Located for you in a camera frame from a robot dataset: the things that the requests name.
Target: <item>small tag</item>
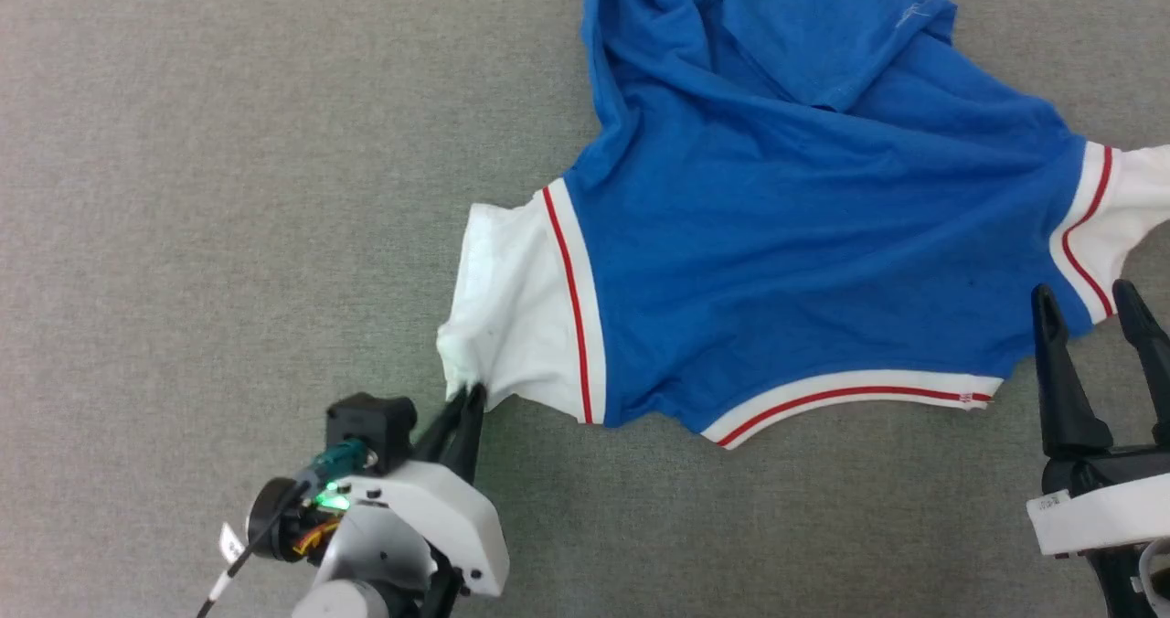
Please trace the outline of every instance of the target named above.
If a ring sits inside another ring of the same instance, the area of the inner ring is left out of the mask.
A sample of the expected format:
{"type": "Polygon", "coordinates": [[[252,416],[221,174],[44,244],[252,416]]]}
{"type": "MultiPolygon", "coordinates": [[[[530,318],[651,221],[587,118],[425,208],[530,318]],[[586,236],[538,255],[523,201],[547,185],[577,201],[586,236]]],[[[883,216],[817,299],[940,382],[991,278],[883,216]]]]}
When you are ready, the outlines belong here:
{"type": "Polygon", "coordinates": [[[1027,515],[1032,519],[1033,527],[1035,526],[1035,521],[1041,513],[1067,501],[1072,501],[1072,499],[1073,497],[1068,494],[1068,490],[1059,490],[1049,495],[1044,495],[1042,497],[1028,500],[1027,515]]]}
{"type": "Polygon", "coordinates": [[[243,543],[240,542],[240,537],[235,535],[232,527],[227,522],[223,523],[222,529],[220,529],[220,554],[230,565],[235,563],[235,559],[243,554],[243,543]]]}

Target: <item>red stripe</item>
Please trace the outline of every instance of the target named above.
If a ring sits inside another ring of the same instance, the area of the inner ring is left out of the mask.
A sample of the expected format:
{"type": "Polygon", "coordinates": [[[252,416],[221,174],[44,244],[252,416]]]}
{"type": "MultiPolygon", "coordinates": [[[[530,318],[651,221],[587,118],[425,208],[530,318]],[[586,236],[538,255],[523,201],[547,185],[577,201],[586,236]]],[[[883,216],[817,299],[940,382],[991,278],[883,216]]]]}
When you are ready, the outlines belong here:
{"type": "MultiPolygon", "coordinates": [[[[844,387],[840,390],[830,390],[827,392],[818,392],[815,394],[808,394],[807,397],[792,399],[791,401],[786,401],[778,406],[770,407],[764,412],[757,414],[756,417],[748,419],[748,421],[744,421],[743,425],[736,428],[735,431],[728,433],[725,438],[718,441],[718,445],[721,447],[730,445],[732,441],[735,441],[736,438],[743,435],[745,432],[751,430],[751,427],[782,412],[790,411],[792,408],[797,408],[803,405],[808,405],[815,401],[824,401],[826,399],[835,399],[840,397],[854,397],[858,394],[904,394],[908,397],[925,397],[928,399],[943,399],[948,401],[964,400],[963,394],[958,394],[955,392],[936,392],[934,390],[922,390],[920,387],[890,387],[883,385],[873,385],[868,387],[844,387]]],[[[986,403],[991,400],[990,394],[969,394],[968,397],[975,401],[986,403]]]]}
{"type": "Polygon", "coordinates": [[[1096,294],[1097,297],[1100,298],[1101,304],[1104,305],[1106,318],[1109,318],[1113,315],[1113,303],[1109,302],[1109,296],[1107,296],[1103,289],[1101,289],[1101,286],[1096,283],[1096,280],[1093,280],[1093,276],[1089,275],[1087,270],[1085,270],[1085,267],[1082,267],[1081,262],[1076,260],[1076,256],[1073,256],[1073,248],[1069,247],[1068,235],[1072,234],[1073,231],[1076,229],[1079,226],[1085,225],[1085,221],[1087,221],[1087,219],[1093,218],[1093,214],[1095,214],[1097,208],[1100,208],[1101,200],[1103,200],[1104,198],[1106,188],[1109,187],[1109,176],[1112,174],[1112,172],[1113,172],[1113,147],[1106,147],[1104,165],[1101,169],[1101,180],[1097,183],[1097,190],[1095,195],[1093,195],[1093,202],[1092,205],[1089,205],[1089,211],[1086,211],[1085,218],[1079,219],[1079,221],[1076,221],[1076,225],[1066,229],[1065,235],[1060,240],[1061,245],[1065,247],[1065,255],[1068,256],[1069,263],[1073,265],[1073,268],[1076,269],[1076,273],[1081,274],[1081,277],[1085,277],[1085,281],[1089,283],[1090,288],[1093,288],[1093,293],[1096,294]]]}
{"type": "Polygon", "coordinates": [[[577,323],[577,357],[580,360],[581,370],[581,405],[585,408],[585,424],[593,424],[593,406],[589,399],[589,360],[585,359],[585,327],[581,325],[581,304],[577,298],[577,281],[573,280],[573,262],[569,259],[569,246],[565,245],[565,233],[560,231],[560,221],[557,219],[557,210],[552,207],[552,193],[545,186],[544,206],[549,208],[549,221],[552,222],[552,232],[557,235],[557,245],[560,246],[560,259],[565,261],[565,277],[569,277],[569,300],[573,304],[573,322],[577,323]]]}

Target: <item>orange wire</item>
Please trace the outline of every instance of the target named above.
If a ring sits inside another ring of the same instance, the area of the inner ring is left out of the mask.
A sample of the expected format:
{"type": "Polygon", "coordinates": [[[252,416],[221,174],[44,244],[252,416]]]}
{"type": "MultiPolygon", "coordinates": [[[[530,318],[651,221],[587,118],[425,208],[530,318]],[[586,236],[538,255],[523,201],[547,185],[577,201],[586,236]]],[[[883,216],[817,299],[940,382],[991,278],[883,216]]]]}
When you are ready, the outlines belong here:
{"type": "Polygon", "coordinates": [[[314,527],[308,534],[305,534],[304,536],[301,537],[300,541],[297,541],[296,545],[292,547],[292,551],[300,554],[301,556],[304,556],[304,552],[321,544],[322,536],[324,536],[330,531],[337,530],[337,526],[340,523],[342,523],[340,520],[330,520],[324,524],[318,524],[317,527],[314,527]]]}

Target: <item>t-shirt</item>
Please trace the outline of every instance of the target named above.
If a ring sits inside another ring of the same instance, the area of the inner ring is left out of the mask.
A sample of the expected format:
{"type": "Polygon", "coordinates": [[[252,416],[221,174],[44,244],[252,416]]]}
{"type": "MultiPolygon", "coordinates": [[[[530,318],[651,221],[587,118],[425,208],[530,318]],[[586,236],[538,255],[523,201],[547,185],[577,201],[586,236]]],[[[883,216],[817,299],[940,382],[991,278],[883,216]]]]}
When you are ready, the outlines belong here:
{"type": "Polygon", "coordinates": [[[948,0],[585,0],[601,132],[528,205],[473,206],[439,350],[589,424],[735,447],[815,407],[986,406],[1170,218],[1170,146],[1069,131],[951,43],[948,0]]]}

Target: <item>white stripe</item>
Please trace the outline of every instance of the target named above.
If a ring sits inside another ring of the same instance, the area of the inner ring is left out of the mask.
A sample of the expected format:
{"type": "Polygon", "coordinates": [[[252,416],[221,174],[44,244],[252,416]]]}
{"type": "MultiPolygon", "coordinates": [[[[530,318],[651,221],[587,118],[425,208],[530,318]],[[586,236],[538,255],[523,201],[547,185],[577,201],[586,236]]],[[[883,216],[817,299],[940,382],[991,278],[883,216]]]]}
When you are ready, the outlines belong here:
{"type": "MultiPolygon", "coordinates": [[[[1114,176],[1117,171],[1117,157],[1120,154],[1114,154],[1114,176]]],[[[1088,213],[1089,207],[1093,206],[1093,198],[1096,197],[1097,186],[1101,184],[1101,171],[1104,169],[1104,147],[1096,143],[1087,143],[1085,145],[1085,160],[1081,165],[1081,178],[1076,184],[1076,195],[1073,198],[1073,202],[1068,208],[1068,213],[1065,214],[1065,219],[1060,221],[1057,229],[1053,231],[1052,236],[1048,238],[1048,253],[1052,255],[1053,262],[1057,263],[1057,268],[1060,270],[1068,284],[1073,286],[1074,291],[1085,303],[1085,308],[1089,311],[1089,317],[1092,317],[1094,323],[1100,323],[1106,320],[1106,309],[1101,304],[1101,298],[1094,291],[1093,286],[1090,286],[1085,277],[1073,267],[1073,262],[1065,254],[1064,238],[1065,233],[1068,232],[1069,227],[1075,226],[1078,222],[1085,218],[1088,213]]],[[[1109,193],[1116,188],[1117,183],[1109,181],[1109,193]]],[[[1109,291],[1109,282],[1112,277],[1108,275],[1099,275],[1101,259],[1097,255],[1093,255],[1089,252],[1092,247],[1088,240],[1092,239],[1092,225],[1100,218],[1100,214],[1106,211],[1109,201],[1109,194],[1107,193],[1097,207],[1097,213],[1094,219],[1079,226],[1076,229],[1068,235],[1068,247],[1076,256],[1078,262],[1103,289],[1103,291],[1109,291]]]]}
{"type": "Polygon", "coordinates": [[[212,592],[207,593],[207,599],[216,602],[219,596],[223,592],[223,589],[232,584],[232,577],[227,576],[227,570],[220,572],[220,578],[215,579],[215,585],[212,586],[212,592]]]}
{"type": "Polygon", "coordinates": [[[902,370],[872,370],[872,371],[845,371],[839,373],[826,373],[804,378],[801,380],[787,382],[785,385],[773,387],[766,392],[743,401],[736,407],[728,410],[722,417],[703,431],[703,437],[714,442],[720,442],[728,435],[737,431],[751,419],[763,414],[777,406],[794,401],[805,397],[811,397],[823,392],[834,392],[849,390],[852,387],[908,387],[915,390],[928,390],[956,394],[956,399],[936,399],[930,397],[918,397],[902,393],[868,393],[845,397],[826,398],[823,400],[804,404],[791,410],[784,410],[760,420],[744,432],[737,434],[734,440],[724,446],[734,449],[742,445],[748,438],[763,431],[765,427],[776,424],[780,419],[786,419],[794,414],[808,412],[810,410],[840,405],[856,401],[893,400],[910,401],[924,405],[957,407],[963,410],[985,408],[986,401],[973,399],[959,400],[958,397],[971,397],[973,394],[992,396],[1002,378],[987,376],[969,376],[965,373],[937,373],[929,371],[902,371],[902,370]]]}
{"type": "Polygon", "coordinates": [[[549,195],[557,212],[557,222],[560,225],[560,234],[565,238],[565,247],[569,248],[573,281],[577,284],[593,424],[603,424],[605,423],[605,343],[601,338],[601,314],[597,307],[597,289],[593,287],[593,267],[590,265],[585,238],[581,235],[580,222],[577,222],[577,211],[573,210],[573,202],[569,198],[565,180],[552,181],[549,185],[549,195]]]}

